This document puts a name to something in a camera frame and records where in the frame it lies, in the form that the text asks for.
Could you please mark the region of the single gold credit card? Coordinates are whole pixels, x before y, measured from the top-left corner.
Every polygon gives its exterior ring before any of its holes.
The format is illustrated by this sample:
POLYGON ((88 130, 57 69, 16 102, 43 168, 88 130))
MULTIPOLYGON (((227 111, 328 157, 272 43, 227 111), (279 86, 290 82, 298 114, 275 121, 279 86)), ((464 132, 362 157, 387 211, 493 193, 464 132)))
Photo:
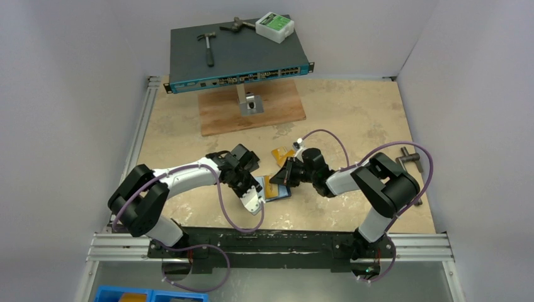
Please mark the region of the single gold credit card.
POLYGON ((264 195, 266 199, 277 198, 279 195, 279 189, 277 184, 267 183, 264 189, 264 195))

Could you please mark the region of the blue leather card holder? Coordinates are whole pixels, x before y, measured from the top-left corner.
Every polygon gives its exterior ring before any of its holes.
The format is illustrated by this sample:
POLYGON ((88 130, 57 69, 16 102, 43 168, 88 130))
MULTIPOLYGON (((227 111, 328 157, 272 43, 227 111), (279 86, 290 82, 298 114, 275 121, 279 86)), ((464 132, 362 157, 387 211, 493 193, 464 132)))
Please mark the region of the blue leather card holder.
POLYGON ((270 179, 271 176, 269 175, 255 177, 255 180, 257 180, 261 186, 261 190, 258 194, 266 203, 287 199, 292 196, 291 190, 288 186, 272 184, 270 183, 270 179))

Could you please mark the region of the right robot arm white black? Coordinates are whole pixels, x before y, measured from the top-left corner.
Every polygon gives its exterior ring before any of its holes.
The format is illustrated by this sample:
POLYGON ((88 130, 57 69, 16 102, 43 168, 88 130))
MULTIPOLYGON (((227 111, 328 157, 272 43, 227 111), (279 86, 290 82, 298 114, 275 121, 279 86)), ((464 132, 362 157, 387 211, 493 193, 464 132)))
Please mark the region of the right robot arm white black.
POLYGON ((355 251, 368 256, 378 248, 387 226, 420 193, 418 182, 399 164, 379 152, 367 164, 345 171, 332 170, 318 148, 307 148, 301 158, 288 157, 270 178, 271 184, 297 187, 311 183, 319 195, 333 198, 361 191, 371 204, 363 223, 355 230, 355 251))

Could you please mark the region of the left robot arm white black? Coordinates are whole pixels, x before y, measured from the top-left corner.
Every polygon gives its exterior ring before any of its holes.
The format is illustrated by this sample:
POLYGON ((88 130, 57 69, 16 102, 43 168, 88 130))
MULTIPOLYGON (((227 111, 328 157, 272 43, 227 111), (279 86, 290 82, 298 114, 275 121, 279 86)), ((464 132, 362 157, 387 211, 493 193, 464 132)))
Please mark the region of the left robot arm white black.
POLYGON ((171 257, 181 257, 189 246, 189 235, 162 211, 166 202, 181 193, 203 186, 227 185, 253 215, 264 215, 262 186, 252 175, 259 157, 242 144, 232 150, 212 152, 190 164, 166 169, 135 166, 108 200, 114 215, 111 225, 122 225, 133 237, 146 236, 157 242, 171 257))

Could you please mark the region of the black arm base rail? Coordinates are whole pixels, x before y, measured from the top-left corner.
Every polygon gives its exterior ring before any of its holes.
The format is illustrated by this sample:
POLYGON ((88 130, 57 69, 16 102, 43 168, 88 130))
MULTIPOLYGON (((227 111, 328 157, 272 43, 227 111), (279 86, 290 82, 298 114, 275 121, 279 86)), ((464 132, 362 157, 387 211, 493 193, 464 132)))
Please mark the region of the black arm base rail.
POLYGON ((375 243, 356 238, 355 232, 258 230, 240 233, 232 228, 187 227, 189 246, 169 250, 150 241, 150 258, 187 258, 194 274, 214 268, 328 269, 356 276, 379 275, 381 248, 394 244, 383 236, 375 243))

